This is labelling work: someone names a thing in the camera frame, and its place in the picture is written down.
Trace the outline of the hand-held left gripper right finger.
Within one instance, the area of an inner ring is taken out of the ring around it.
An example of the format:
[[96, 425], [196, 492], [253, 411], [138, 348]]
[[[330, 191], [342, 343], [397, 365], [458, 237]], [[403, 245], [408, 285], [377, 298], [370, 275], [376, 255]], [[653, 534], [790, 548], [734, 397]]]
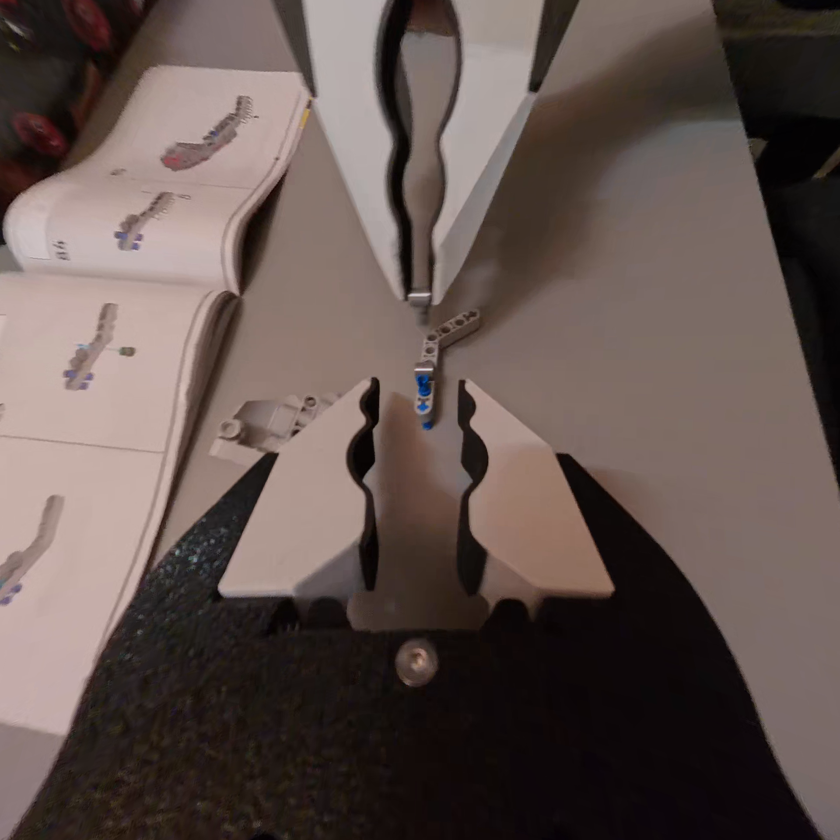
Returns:
[[551, 599], [615, 591], [552, 446], [469, 379], [458, 383], [460, 464], [456, 568], [470, 596], [536, 614]]

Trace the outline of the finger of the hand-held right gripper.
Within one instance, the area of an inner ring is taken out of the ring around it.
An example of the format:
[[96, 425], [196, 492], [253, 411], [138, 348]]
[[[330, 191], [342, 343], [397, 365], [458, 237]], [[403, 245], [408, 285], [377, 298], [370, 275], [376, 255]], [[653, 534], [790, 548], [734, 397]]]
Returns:
[[532, 109], [543, 2], [420, 3], [420, 299], [466, 262]]
[[392, 197], [394, 129], [382, 89], [382, 47], [393, 2], [304, 1], [314, 105], [374, 257], [397, 300], [411, 281]]

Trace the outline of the dark red patterned cloth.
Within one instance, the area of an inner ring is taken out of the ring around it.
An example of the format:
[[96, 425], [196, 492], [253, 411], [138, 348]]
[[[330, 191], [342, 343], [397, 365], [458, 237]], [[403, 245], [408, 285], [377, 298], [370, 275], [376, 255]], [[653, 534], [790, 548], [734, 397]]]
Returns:
[[55, 174], [154, 1], [1, 2], [1, 215]]

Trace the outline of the open instruction booklet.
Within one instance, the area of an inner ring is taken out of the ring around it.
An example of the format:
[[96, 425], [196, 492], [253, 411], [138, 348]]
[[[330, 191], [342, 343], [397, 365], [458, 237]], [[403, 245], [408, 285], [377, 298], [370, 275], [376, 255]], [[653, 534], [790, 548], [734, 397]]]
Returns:
[[310, 108], [302, 75], [158, 66], [4, 236], [1, 719], [64, 736], [151, 556], [242, 287], [242, 240]]

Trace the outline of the grey bent beam blue pins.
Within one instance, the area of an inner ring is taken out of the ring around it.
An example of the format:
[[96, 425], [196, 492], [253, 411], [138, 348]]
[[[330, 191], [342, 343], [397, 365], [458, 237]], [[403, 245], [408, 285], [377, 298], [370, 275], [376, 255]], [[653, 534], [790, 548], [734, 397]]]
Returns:
[[431, 429], [436, 421], [443, 352], [476, 332], [480, 324], [480, 310], [474, 308], [462, 311], [423, 336], [421, 353], [413, 372], [416, 386], [414, 410], [423, 429]]

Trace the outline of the grey brick assembly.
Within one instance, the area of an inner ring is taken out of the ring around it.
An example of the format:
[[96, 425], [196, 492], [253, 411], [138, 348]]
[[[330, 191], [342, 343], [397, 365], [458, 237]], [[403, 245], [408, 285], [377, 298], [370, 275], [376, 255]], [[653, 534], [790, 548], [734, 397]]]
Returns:
[[265, 455], [275, 455], [340, 398], [327, 392], [245, 402], [218, 425], [209, 454], [248, 469]]

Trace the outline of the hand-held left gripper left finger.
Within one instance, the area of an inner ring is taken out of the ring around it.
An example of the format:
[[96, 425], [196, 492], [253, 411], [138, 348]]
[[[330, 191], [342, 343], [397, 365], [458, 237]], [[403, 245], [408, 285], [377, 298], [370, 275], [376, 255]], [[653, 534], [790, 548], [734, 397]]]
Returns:
[[380, 383], [357, 385], [274, 456], [217, 590], [244, 602], [288, 599], [299, 614], [375, 588], [375, 505], [364, 479], [375, 462]]

